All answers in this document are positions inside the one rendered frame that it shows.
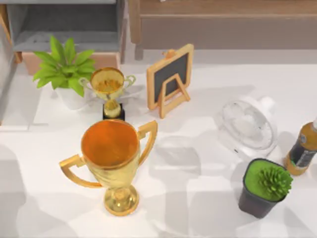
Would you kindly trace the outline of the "wooden framed blackboard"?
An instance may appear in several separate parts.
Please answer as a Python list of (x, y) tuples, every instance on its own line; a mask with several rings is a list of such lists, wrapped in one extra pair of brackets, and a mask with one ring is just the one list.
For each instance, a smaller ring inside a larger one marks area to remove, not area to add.
[(191, 81), (194, 45), (164, 52), (164, 58), (147, 68), (147, 103), (149, 110), (159, 108), (159, 117), (181, 103), (190, 101), (187, 87)]

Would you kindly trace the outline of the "large gold trophy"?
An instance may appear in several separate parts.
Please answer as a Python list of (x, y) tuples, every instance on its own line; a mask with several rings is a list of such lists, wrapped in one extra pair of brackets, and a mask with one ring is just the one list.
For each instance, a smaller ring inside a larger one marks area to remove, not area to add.
[(138, 129), (120, 119), (105, 119), (89, 127), (81, 139), (82, 155), (59, 163), (77, 185), (106, 188), (104, 206), (115, 216), (133, 213), (139, 194), (132, 185), (136, 171), (149, 155), (157, 136), (155, 120)]

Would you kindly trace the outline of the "small gold trophy black base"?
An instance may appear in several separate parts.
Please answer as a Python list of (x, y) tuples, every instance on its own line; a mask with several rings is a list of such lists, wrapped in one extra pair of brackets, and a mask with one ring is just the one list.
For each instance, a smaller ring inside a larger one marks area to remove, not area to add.
[(88, 80), (81, 77), (78, 82), (81, 86), (90, 89), (104, 101), (103, 119), (125, 120), (125, 111), (121, 103), (117, 102), (126, 88), (136, 81), (134, 75), (124, 76), (123, 73), (113, 67), (104, 67), (96, 70)]

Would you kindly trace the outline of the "pale wooden drawer front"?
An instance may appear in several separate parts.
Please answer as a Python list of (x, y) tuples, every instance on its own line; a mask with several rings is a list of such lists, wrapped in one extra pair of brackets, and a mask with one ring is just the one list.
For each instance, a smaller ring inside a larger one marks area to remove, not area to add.
[[(34, 75), (40, 69), (40, 63), (42, 62), (32, 52), (22, 52), (23, 62), (26, 65), (29, 75)], [(120, 52), (96, 52), (93, 53), (91, 58), (95, 61), (95, 68), (114, 67), (119, 69), (121, 65)]]

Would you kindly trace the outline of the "white desk fan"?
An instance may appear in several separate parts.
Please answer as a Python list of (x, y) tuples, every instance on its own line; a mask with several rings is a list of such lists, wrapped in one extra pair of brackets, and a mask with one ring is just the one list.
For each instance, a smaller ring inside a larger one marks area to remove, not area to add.
[(220, 111), (218, 138), (243, 159), (266, 158), (277, 145), (275, 101), (242, 96), (224, 104)]

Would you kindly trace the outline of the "leafy plant in white pot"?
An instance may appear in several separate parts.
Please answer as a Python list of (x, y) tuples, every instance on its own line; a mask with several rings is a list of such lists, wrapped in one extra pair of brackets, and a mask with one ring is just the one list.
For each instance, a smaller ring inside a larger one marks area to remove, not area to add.
[(76, 51), (73, 38), (62, 44), (55, 36), (50, 37), (50, 52), (34, 51), (41, 60), (40, 69), (32, 81), (37, 88), (51, 85), (64, 105), (70, 110), (83, 108), (92, 95), (79, 82), (80, 78), (89, 79), (95, 71), (94, 49)]

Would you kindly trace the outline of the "wooden cupboard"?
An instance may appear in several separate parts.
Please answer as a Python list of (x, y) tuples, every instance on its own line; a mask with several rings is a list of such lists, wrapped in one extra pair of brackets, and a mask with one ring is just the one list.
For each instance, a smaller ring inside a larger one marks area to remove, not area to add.
[(317, 50), (317, 0), (127, 0), (135, 57), (144, 50)]

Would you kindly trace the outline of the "spiky plant in black pot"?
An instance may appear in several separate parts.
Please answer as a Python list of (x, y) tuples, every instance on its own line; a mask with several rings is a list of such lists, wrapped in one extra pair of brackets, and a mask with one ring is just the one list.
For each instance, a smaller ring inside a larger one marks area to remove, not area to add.
[(253, 159), (243, 176), (238, 207), (256, 218), (264, 218), (286, 198), (292, 182), (293, 178), (282, 165), (264, 158)]

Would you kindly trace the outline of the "grey cabinet with drawer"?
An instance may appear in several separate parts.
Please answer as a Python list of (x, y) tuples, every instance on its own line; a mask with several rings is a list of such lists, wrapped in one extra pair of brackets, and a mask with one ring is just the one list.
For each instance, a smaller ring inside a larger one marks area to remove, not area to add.
[(122, 52), (125, 0), (0, 0), (0, 23), (17, 63), (22, 52), (50, 51), (50, 37), (76, 50)]

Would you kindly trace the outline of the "orange bottle dark label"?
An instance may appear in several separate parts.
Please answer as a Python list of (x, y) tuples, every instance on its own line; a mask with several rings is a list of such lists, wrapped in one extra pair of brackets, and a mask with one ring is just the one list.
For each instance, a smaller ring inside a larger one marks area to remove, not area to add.
[(284, 166), (294, 175), (302, 175), (317, 153), (317, 118), (302, 126), (296, 143), (285, 157)]

